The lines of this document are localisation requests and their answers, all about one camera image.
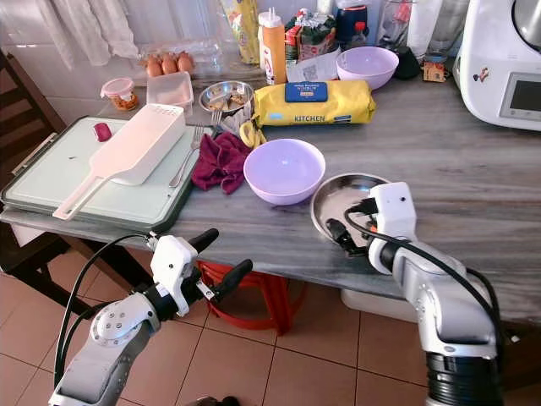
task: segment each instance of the brown egg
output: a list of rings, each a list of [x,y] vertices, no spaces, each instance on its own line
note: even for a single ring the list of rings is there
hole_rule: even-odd
[[[146,61],[146,73],[149,77],[154,78],[155,76],[160,76],[162,73],[160,62],[154,55],[149,55]]]
[[[177,64],[170,53],[164,53],[161,56],[161,69],[164,74],[174,74],[178,71]]]
[[[186,71],[189,74],[194,72],[194,59],[187,52],[180,52],[178,55],[177,65],[179,72]]]

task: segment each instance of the small jar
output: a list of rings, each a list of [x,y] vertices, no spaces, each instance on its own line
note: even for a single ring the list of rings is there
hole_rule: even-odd
[[[134,94],[134,81],[130,78],[109,80],[101,87],[100,96],[107,96],[117,110],[128,111],[139,105]]]

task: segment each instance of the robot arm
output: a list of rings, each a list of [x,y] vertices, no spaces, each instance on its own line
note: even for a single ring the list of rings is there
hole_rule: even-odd
[[[372,215],[378,232],[359,227],[349,217],[355,212]],[[479,300],[443,268],[466,280],[481,300],[487,299],[486,293],[467,280],[460,261],[417,240],[417,218],[407,184],[373,187],[369,198],[346,211],[345,217],[365,233],[370,264],[378,272],[392,275],[417,311],[429,368],[427,406],[502,405],[496,345],[499,332]],[[351,239],[343,225],[332,219],[327,226],[331,233],[334,230],[335,241],[351,253]],[[378,234],[393,239],[378,238]]]
[[[50,406],[112,406],[128,380],[135,358],[161,322],[189,312],[196,300],[220,300],[252,269],[246,260],[215,287],[207,287],[194,268],[198,254],[216,237],[211,229],[189,242],[173,236],[153,237],[150,266],[155,284],[142,293],[104,307],[90,325],[83,348],[75,355],[49,399]]]

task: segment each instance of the chair backrest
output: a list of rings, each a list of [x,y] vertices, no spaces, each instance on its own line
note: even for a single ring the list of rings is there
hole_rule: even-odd
[[[0,52],[0,189],[11,171],[66,124],[11,54]]]

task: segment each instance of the lavender bowl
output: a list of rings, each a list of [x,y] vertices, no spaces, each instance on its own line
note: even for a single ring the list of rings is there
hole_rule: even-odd
[[[352,48],[336,59],[340,80],[366,80],[375,90],[389,81],[398,66],[398,56],[378,47]]]
[[[325,173],[325,159],[315,146],[301,140],[269,141],[244,162],[244,177],[261,199],[294,205],[310,197]]]

